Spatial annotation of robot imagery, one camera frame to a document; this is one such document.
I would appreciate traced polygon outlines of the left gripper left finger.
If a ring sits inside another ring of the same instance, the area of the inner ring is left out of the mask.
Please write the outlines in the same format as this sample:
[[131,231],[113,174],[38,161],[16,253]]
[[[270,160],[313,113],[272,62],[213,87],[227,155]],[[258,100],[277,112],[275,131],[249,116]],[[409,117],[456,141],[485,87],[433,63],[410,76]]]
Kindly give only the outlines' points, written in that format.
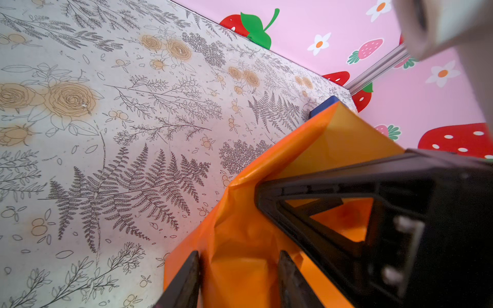
[[195,308],[200,291],[200,255],[192,251],[153,308]]

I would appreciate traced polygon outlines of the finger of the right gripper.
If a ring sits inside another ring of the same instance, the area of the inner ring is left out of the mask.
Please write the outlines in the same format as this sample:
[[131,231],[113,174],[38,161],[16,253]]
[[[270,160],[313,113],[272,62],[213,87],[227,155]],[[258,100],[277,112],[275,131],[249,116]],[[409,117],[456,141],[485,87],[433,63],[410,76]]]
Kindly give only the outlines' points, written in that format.
[[402,304],[424,230],[410,154],[258,185],[256,207],[352,304]]

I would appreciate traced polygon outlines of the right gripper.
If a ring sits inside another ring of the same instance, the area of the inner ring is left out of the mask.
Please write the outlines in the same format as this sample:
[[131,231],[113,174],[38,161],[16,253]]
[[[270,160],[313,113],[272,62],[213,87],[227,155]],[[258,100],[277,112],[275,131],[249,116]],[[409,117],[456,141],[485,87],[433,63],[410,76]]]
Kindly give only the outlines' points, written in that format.
[[492,163],[412,151],[368,165],[368,307],[492,306]]

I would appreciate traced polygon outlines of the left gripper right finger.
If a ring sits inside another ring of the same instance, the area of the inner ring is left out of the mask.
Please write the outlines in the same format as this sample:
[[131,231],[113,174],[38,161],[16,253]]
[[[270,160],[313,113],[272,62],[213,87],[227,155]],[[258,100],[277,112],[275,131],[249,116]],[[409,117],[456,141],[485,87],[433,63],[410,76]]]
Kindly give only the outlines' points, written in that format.
[[290,255],[284,250],[279,254],[277,273],[281,307],[324,307]]

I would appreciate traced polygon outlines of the orange wrapping paper sheet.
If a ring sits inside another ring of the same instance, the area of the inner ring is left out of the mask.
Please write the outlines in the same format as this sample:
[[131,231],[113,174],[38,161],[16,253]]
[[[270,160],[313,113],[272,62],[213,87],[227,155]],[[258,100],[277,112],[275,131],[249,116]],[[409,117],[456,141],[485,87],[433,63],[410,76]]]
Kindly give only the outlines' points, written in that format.
[[280,307],[278,264],[287,252],[324,307],[350,307],[315,260],[259,208],[258,188],[296,177],[404,153],[345,105],[336,103],[309,119],[247,166],[216,207],[168,255],[168,290],[189,255],[200,263],[204,307]]

